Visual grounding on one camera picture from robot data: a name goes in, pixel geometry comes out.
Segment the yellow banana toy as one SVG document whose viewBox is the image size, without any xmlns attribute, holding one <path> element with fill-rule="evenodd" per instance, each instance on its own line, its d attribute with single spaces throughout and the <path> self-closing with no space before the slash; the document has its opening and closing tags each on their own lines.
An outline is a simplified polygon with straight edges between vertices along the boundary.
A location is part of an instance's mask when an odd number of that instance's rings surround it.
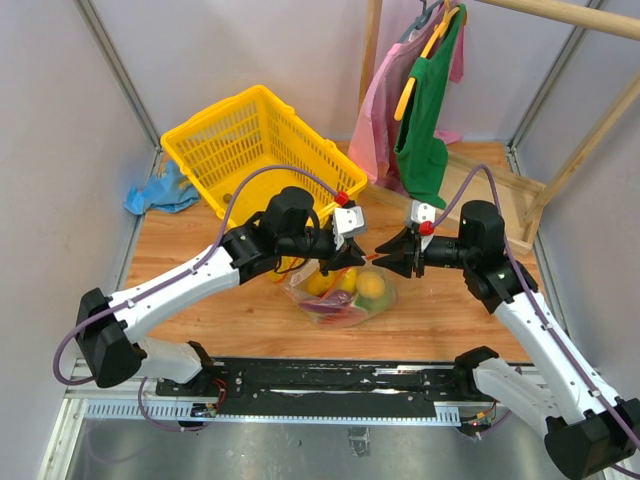
<svg viewBox="0 0 640 480">
<path fill-rule="evenodd" d="M 355 267 L 346 269 L 340 277 L 337 288 L 348 294 L 353 294 L 356 290 L 358 270 Z"/>
</svg>

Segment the yellow orange mango toy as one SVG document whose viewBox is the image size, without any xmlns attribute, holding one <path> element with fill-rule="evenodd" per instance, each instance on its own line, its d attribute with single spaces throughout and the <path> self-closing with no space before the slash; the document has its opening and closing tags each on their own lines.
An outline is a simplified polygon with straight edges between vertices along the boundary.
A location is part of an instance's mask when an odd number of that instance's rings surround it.
<svg viewBox="0 0 640 480">
<path fill-rule="evenodd" d="M 356 290 L 367 300 L 377 300 L 386 293 L 386 282 L 374 271 L 363 271 L 356 279 Z"/>
</svg>

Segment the clear zip top bag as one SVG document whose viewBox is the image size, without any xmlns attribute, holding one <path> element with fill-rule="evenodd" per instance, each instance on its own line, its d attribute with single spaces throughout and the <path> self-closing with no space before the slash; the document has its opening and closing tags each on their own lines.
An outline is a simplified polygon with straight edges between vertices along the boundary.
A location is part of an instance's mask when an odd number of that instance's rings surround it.
<svg viewBox="0 0 640 480">
<path fill-rule="evenodd" d="M 367 321 L 396 303 L 396 289 L 386 271 L 365 264 L 322 274 L 317 260 L 295 260 L 278 283 L 318 327 L 340 329 Z"/>
</svg>

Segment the purple eggplant toy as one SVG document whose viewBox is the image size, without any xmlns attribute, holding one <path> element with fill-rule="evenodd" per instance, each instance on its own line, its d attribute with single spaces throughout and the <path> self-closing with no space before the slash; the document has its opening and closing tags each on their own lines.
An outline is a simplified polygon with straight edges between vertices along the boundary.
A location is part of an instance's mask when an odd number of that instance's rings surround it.
<svg viewBox="0 0 640 480">
<path fill-rule="evenodd" d="M 328 315 L 350 306 L 353 298 L 353 294 L 335 290 L 325 298 L 313 297 L 300 302 L 298 306 L 308 313 Z"/>
</svg>

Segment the watermelon slice toy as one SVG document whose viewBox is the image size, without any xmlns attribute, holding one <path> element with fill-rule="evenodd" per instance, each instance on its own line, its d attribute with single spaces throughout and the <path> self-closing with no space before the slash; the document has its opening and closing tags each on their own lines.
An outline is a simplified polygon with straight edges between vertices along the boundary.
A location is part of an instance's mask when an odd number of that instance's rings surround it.
<svg viewBox="0 0 640 480">
<path fill-rule="evenodd" d="M 323 328 L 347 328 L 357 325 L 367 318 L 368 312 L 366 310 L 358 307 L 349 307 L 320 317 L 318 325 Z"/>
</svg>

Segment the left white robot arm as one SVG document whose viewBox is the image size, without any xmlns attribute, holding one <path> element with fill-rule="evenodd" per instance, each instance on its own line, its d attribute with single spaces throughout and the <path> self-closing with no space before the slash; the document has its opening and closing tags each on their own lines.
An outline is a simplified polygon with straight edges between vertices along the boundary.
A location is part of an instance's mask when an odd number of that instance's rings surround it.
<svg viewBox="0 0 640 480">
<path fill-rule="evenodd" d="M 309 192 L 286 187 L 265 210 L 184 264 L 109 296 L 98 288 L 85 293 L 76 342 L 96 385 L 111 388 L 139 375 L 203 395 L 214 383 L 205 349 L 195 341 L 153 339 L 153 328 L 202 299 L 275 270 L 285 257 L 315 260 L 322 273 L 364 265 L 355 241 L 366 230 L 361 207 L 347 201 L 321 225 L 313 204 Z"/>
</svg>

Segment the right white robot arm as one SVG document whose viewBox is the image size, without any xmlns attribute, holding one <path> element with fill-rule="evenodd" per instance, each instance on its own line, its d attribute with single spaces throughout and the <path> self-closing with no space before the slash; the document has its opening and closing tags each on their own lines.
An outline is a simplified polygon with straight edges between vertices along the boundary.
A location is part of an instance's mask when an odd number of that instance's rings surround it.
<svg viewBox="0 0 640 480">
<path fill-rule="evenodd" d="M 614 468 L 637 453 L 638 399 L 623 399 L 571 342 L 526 268 L 510 258 L 498 208 L 465 203 L 454 237 L 435 234 L 435 216 L 433 206 L 411 201 L 404 229 L 377 248 L 375 265 L 406 278 L 428 267 L 461 270 L 469 292 L 515 336 L 544 381 L 537 385 L 481 346 L 456 358 L 455 392 L 507 407 L 540 435 L 569 479 Z"/>
</svg>

